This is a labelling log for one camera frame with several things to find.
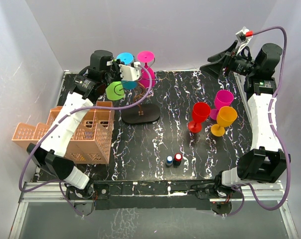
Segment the red capped small bottle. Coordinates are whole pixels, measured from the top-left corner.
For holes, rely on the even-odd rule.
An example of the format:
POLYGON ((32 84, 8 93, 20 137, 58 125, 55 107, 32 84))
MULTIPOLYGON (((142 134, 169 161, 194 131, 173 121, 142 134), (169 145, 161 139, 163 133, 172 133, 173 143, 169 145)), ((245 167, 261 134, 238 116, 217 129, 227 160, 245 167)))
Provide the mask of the red capped small bottle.
POLYGON ((181 153, 175 154, 173 158, 173 166, 178 167, 181 164, 181 162, 182 162, 182 154, 181 153))

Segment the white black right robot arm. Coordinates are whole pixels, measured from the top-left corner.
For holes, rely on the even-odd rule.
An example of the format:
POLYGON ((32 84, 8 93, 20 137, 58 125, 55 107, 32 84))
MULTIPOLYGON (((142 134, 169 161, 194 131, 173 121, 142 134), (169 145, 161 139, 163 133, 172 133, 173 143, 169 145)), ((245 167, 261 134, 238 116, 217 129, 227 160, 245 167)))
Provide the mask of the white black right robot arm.
POLYGON ((207 59, 200 71, 215 79, 230 72, 245 76, 244 92, 251 116, 252 145, 235 168, 220 173, 220 181, 213 185, 216 196, 223 198, 231 186, 247 183, 274 183, 288 171, 290 156, 284 152, 275 132, 276 116, 274 93, 277 85, 273 74, 283 57, 283 50, 274 43, 264 44, 253 59, 248 46, 234 43, 226 50, 207 59))

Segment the green plastic wine glass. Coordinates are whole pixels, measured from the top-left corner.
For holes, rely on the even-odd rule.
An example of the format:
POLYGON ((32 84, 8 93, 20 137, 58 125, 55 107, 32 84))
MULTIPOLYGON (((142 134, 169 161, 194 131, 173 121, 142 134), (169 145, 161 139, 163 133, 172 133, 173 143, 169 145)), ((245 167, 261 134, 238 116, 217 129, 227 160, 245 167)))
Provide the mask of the green plastic wine glass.
POLYGON ((124 97, 124 89, 120 82, 113 82, 111 84, 107 84, 106 88, 106 96, 108 100, 117 101, 124 97))

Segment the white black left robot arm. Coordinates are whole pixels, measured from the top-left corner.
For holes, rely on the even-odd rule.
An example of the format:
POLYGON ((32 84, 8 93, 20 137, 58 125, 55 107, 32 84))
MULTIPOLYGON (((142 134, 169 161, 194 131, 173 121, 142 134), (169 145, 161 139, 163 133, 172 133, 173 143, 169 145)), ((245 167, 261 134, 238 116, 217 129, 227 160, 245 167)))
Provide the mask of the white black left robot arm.
POLYGON ((120 66, 112 52, 94 51, 89 66, 74 78, 64 106, 49 131, 37 144, 30 143, 27 147, 28 162, 33 161, 59 180, 71 184, 84 199, 93 195, 94 186, 89 183, 89 177, 65 157, 67 147, 90 107, 96 104, 110 83, 119 80, 120 66))

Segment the red plastic wine glass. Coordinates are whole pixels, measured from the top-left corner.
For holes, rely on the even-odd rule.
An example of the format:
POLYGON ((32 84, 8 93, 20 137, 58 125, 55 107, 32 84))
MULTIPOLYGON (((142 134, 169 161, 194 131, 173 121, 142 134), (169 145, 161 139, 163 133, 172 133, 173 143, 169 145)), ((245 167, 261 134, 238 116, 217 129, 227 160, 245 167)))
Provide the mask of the red plastic wine glass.
POLYGON ((207 120, 211 113, 211 108, 207 103, 197 102, 193 106, 192 121, 188 123, 188 129, 192 133, 199 133, 202 130, 202 123, 207 120))

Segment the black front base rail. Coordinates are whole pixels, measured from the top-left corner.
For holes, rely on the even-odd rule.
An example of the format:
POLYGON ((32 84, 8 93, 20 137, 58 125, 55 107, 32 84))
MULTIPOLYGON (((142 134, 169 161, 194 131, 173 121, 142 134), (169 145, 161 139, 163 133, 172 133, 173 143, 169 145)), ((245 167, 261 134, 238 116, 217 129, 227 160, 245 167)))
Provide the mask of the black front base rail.
POLYGON ((95 210, 194 208, 228 214, 232 199, 242 195, 212 179, 160 181, 90 181, 84 190, 66 187, 76 204, 89 202, 95 210))

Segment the blue capped small bottle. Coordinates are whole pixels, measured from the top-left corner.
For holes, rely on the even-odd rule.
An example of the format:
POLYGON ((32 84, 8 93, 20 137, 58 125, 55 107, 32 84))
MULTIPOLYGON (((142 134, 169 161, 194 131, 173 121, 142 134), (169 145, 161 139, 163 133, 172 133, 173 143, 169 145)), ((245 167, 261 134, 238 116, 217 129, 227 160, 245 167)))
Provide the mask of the blue capped small bottle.
POLYGON ((166 158, 165 164, 166 164, 167 167, 172 166, 172 164, 173 164, 173 157, 172 156, 168 156, 166 158))

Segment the orange plastic wine glass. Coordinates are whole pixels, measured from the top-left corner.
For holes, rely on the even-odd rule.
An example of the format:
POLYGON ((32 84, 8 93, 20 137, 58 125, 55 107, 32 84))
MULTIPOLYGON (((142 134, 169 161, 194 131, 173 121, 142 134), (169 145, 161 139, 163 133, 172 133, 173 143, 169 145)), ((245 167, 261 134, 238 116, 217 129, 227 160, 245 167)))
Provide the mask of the orange plastic wine glass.
POLYGON ((211 127, 211 133, 217 137, 223 136, 225 134, 225 128, 229 127, 237 117, 237 111, 233 107, 222 107, 217 115, 217 123, 211 127))

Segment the metal wine glass rack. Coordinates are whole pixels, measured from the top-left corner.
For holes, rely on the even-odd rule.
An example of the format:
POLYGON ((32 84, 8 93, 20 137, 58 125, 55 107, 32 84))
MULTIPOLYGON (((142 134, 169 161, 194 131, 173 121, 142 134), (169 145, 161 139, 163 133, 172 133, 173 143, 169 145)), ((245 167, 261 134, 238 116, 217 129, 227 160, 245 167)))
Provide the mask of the metal wine glass rack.
MULTIPOLYGON (((135 60, 144 64, 144 67, 148 70, 151 77, 148 76, 144 70, 141 70, 141 77, 137 81, 136 95, 134 96, 134 102, 140 100, 149 88, 149 84, 152 87, 156 84, 155 73, 151 68, 155 62, 155 56, 150 51, 142 51, 138 54, 137 58, 133 60, 129 65, 133 65, 135 60)), ((160 108, 155 104, 138 104, 132 108, 121 111, 122 121, 129 125, 153 123, 160 118, 160 108)))

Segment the blue plastic wine glass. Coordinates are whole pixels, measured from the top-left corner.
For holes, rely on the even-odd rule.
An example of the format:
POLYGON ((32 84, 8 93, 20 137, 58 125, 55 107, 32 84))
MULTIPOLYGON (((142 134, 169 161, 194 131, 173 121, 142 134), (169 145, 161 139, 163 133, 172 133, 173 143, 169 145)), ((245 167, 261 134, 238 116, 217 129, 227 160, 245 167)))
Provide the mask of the blue plastic wine glass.
MULTIPOLYGON (((129 65, 130 63, 133 62, 133 60, 135 58, 134 58, 133 54, 128 53, 128 52, 123 52, 123 53, 120 53, 116 57, 116 59, 119 59, 121 62, 124 63, 124 65, 129 65)), ((122 80, 121 83, 122 83, 123 88, 126 89, 126 90, 132 90, 135 87, 137 87, 137 82, 136 81, 124 81, 124 80, 122 80)))

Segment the peach plastic basket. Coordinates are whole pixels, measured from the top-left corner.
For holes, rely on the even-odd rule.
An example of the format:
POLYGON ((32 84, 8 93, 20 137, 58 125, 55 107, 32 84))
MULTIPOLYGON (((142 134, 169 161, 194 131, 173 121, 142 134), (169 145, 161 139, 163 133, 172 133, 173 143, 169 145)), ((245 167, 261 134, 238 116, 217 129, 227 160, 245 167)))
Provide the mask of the peach plastic basket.
MULTIPOLYGON (((36 126, 20 122, 12 141, 23 149, 27 149, 30 143, 36 144, 48 132, 61 110, 62 106, 51 109, 47 122, 36 126)), ((76 164, 108 164, 114 114, 114 110, 89 110, 70 138, 65 157, 76 164)))

